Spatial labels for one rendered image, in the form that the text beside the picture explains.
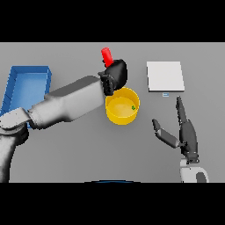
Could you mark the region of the blue tray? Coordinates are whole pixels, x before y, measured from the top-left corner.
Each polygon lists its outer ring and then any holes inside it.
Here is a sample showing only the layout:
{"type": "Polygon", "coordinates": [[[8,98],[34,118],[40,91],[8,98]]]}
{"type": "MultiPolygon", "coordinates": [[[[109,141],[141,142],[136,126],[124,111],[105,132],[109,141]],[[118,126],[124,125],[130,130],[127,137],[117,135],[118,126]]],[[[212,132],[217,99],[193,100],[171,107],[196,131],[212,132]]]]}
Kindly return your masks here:
{"type": "Polygon", "coordinates": [[[41,113],[51,76],[48,66],[11,66],[0,111],[0,134],[15,134],[26,124],[43,128],[41,113]]]}

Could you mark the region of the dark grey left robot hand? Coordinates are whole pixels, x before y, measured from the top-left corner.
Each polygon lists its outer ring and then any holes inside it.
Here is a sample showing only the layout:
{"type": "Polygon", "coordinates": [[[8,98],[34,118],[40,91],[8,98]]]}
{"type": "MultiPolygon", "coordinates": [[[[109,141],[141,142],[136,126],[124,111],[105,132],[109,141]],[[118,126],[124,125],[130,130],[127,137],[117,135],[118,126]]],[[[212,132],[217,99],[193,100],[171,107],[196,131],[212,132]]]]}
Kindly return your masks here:
{"type": "Polygon", "coordinates": [[[115,60],[108,68],[98,72],[103,84],[104,94],[112,96],[127,83],[127,64],[122,60],[115,60]]]}

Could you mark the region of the pale square measuring scale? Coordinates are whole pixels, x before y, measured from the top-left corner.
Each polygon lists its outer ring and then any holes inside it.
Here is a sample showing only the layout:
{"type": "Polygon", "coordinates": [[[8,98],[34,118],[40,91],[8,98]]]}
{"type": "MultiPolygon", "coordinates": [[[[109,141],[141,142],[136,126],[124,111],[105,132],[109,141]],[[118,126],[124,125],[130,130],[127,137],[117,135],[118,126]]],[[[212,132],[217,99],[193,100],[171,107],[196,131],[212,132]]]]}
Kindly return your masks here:
{"type": "Polygon", "coordinates": [[[147,62],[149,92],[184,92],[181,62],[147,62]]]}

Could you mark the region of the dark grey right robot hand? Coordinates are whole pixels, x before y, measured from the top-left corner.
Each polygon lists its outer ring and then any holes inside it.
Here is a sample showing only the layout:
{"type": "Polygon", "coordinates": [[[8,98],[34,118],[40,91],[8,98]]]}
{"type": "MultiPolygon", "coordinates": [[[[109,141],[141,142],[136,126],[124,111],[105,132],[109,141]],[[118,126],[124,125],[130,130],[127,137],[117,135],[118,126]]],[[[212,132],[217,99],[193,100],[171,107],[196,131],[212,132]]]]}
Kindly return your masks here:
{"type": "Polygon", "coordinates": [[[156,137],[174,149],[180,148],[181,154],[185,156],[188,163],[198,163],[200,160],[196,131],[192,122],[186,117],[185,107],[180,96],[177,97],[176,109],[178,112],[179,139],[164,130],[159,122],[153,119],[156,137]]]}

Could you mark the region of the yellow bowl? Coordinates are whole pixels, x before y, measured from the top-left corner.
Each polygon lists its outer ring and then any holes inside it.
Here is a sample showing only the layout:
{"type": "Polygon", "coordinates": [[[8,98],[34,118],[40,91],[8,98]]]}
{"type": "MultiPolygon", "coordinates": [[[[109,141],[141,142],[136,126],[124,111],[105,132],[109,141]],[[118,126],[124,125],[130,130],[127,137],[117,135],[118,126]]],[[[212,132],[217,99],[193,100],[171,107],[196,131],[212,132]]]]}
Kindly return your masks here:
{"type": "Polygon", "coordinates": [[[116,125],[132,123],[139,111],[140,99],[135,91],[123,87],[105,98],[105,113],[107,118],[116,125]]]}

